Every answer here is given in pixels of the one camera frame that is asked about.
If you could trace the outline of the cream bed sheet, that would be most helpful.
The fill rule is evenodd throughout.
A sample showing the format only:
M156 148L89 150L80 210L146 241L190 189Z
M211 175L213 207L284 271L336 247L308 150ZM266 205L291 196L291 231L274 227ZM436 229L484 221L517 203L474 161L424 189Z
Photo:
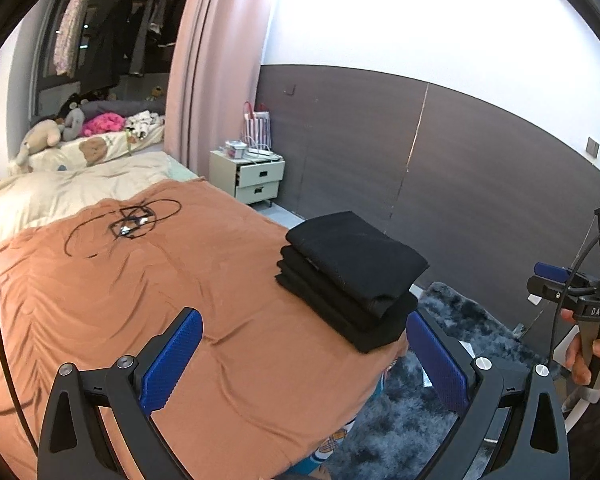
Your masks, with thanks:
M73 216L101 200L128 200L164 179L197 177L163 152L72 171L37 171L0 181L0 243L17 233Z

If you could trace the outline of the grey plush toy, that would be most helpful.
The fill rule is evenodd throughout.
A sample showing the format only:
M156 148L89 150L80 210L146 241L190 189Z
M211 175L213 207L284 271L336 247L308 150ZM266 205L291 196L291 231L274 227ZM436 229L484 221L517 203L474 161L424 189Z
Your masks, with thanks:
M76 140L82 133L85 116L79 107L70 110L61 125L61 139L64 142Z

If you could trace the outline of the brown bed blanket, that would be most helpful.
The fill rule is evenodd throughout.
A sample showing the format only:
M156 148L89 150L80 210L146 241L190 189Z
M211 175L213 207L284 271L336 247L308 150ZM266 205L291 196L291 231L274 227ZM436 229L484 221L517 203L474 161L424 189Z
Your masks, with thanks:
M204 336L154 419L197 479L264 479L355 418L404 339L363 354L275 281L286 231L207 182L136 196L158 217L115 237L120 203L0 241L0 309L15 389L0 367L0 452L31 479L24 425L40 430L61 364L107 367L140 351L182 309Z

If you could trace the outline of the floral hanging garment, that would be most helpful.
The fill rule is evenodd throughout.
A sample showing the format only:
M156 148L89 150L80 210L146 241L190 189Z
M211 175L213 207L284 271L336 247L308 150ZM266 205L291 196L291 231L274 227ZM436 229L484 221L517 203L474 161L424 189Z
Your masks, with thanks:
M88 0L69 0L56 35L53 63L57 76L73 77Z

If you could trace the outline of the pink plush item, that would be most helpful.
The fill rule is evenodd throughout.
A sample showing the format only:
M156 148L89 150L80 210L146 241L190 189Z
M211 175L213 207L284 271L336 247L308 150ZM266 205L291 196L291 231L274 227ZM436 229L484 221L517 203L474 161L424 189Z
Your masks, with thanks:
M87 122L84 122L81 136L88 138L107 132L119 132L124 129L125 119L116 113L100 114Z

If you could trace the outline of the pink curtain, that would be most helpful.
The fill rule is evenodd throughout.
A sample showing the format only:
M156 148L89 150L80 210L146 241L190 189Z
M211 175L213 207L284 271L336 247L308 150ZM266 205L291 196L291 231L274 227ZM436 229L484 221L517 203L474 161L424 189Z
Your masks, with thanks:
M275 0L186 0L168 91L164 149L207 177L209 154L242 132L256 98Z

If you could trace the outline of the cream nightstand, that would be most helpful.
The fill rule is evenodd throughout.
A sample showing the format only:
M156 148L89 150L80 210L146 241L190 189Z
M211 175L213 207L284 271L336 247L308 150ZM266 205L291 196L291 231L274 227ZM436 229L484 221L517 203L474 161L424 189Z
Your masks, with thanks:
M209 155L209 181L245 205L275 200L286 162L279 155L230 158L221 151Z

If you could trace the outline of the red white bag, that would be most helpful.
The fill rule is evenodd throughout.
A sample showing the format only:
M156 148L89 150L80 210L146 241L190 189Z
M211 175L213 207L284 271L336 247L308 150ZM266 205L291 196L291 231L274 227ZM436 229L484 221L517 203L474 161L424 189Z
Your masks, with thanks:
M252 150L269 151L272 145L271 115L268 109L260 104L253 107L250 102L244 103L244 128L242 140Z

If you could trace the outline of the beige plush toy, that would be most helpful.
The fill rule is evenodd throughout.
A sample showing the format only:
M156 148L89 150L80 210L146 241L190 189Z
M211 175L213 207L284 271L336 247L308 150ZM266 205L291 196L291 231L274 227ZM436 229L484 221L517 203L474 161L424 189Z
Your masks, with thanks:
M15 164L20 171L27 170L31 155L42 152L46 148L53 148L62 138L63 125L56 120L44 119L33 126L24 136L19 152L15 158Z

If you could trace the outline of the grey shaggy rug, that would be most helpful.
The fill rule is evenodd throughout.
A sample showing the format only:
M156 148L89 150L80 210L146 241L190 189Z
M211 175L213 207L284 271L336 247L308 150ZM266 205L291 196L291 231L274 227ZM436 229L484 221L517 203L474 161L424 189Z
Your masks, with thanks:
M470 356L531 368L541 357L480 304L435 282L419 298ZM457 414L446 408L410 350L391 367L381 393L366 402L326 469L334 479L415 479L451 430Z

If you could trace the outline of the dark hanging jacket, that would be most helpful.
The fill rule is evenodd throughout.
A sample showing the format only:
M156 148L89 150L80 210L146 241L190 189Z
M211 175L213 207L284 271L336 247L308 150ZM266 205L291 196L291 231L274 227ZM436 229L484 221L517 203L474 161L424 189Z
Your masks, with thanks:
M88 47L80 70L83 94L115 87L123 58L123 36L132 0L100 0L88 33Z

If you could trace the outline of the dark denim pants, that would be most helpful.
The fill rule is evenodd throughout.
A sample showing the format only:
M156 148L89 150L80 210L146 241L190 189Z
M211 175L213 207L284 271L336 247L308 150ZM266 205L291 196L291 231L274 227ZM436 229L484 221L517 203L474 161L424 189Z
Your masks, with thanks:
M352 211L316 217L286 234L275 279L362 353L392 344L417 306L411 286L429 268L414 248Z

